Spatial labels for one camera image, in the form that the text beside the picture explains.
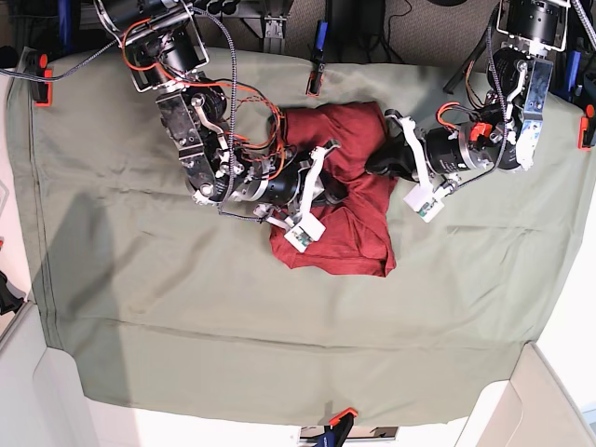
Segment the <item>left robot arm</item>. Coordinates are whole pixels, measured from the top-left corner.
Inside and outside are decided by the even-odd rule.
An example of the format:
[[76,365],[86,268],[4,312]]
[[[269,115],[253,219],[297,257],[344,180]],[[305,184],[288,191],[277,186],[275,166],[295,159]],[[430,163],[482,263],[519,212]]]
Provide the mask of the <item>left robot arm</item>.
[[421,130],[408,116],[386,110],[400,128],[367,159],[367,173],[400,178],[451,195],[467,186],[460,175],[482,179],[496,170],[528,170],[543,128],[553,63],[567,37],[569,1],[501,1],[483,37],[444,85],[447,94],[463,84],[467,104],[446,102],[437,127]]

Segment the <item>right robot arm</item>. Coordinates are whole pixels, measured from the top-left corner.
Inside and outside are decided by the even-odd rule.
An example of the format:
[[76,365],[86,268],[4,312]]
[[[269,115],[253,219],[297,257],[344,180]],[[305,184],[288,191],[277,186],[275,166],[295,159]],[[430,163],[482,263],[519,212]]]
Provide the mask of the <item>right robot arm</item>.
[[[196,19],[220,23],[207,9],[195,1],[97,1],[94,6],[115,37],[135,88],[157,92],[161,123],[197,204],[224,213],[228,203],[249,202],[257,206],[256,221],[277,211],[297,221],[314,207],[346,199],[346,186],[323,167],[338,142],[310,150],[285,142],[286,115],[260,90],[238,81],[235,46],[228,47],[231,76],[205,76],[210,58]],[[271,114],[265,142],[253,144],[236,132],[241,90]]]

